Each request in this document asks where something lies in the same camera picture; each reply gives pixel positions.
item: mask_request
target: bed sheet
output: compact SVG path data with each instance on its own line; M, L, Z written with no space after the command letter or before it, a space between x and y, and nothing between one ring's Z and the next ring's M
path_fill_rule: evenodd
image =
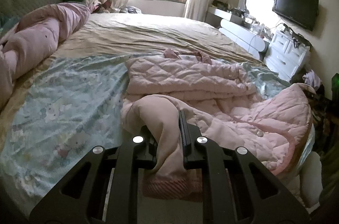
M244 62L266 98L289 86L207 24L147 15L92 15L55 54L18 80L0 114L0 174L25 216L93 146L110 148L129 137L120 129L128 85L124 62L166 48Z

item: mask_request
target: blue floral sheet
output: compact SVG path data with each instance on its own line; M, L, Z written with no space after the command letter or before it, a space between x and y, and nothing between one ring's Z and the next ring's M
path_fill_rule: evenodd
M57 58L36 78L0 154L2 183L25 216L92 147L130 137L120 127L124 62L139 56ZM289 86L267 68L242 65L265 98Z

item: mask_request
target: bed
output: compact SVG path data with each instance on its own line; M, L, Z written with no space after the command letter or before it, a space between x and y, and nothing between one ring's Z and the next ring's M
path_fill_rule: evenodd
M266 99L290 86L207 24L154 15L92 14L52 56L17 80L0 114L2 185L25 217L93 146L111 148L131 137L120 127L128 85L125 62L167 48L241 63ZM311 130L286 183L297 175L313 142Z

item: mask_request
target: television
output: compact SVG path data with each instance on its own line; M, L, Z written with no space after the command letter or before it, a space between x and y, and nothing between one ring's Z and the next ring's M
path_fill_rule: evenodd
M274 0L273 12L312 31L319 11L319 0Z

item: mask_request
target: tv screen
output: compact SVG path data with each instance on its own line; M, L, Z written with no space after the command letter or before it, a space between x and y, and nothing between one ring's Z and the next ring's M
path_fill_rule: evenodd
M300 27L313 30L319 0L274 0L273 11Z

